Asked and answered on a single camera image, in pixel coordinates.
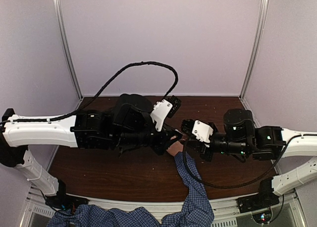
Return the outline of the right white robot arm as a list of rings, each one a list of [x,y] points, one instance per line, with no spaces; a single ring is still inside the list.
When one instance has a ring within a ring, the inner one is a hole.
[[[211,160],[213,154],[232,155],[240,162],[273,160],[274,166],[282,158],[310,156],[305,164],[285,174],[263,179],[254,204],[264,208],[273,200],[273,194],[282,196],[293,188],[317,178],[317,135],[314,132],[294,131],[278,126],[256,128],[250,110],[229,109],[223,116],[224,133],[214,123],[183,120],[181,130],[196,143],[200,156]]]

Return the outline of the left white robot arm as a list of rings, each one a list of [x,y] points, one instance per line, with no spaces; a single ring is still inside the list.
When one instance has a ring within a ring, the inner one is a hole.
[[[180,106],[175,96],[152,104],[144,96],[123,94],[108,111],[79,109],[59,117],[24,117],[10,108],[0,124],[0,162],[19,169],[44,196],[67,209],[71,198],[65,184],[43,169],[29,151],[30,145],[119,149],[120,153],[149,147],[162,155],[182,136],[165,124]]]

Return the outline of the mannequin hand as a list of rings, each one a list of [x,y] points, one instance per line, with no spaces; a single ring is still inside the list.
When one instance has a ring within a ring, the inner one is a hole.
[[[183,144],[180,141],[176,141],[166,151],[169,155],[175,157],[183,151]]]

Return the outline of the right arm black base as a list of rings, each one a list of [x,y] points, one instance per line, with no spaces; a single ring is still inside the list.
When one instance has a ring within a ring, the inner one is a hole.
[[[275,194],[255,194],[237,199],[240,213],[253,212],[279,204],[279,197]]]

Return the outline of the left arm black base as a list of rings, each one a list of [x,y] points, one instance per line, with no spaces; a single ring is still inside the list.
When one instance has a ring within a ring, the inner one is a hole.
[[[67,195],[64,199],[57,196],[46,196],[46,204],[55,209],[77,209],[80,205],[86,205],[89,200],[82,197]]]

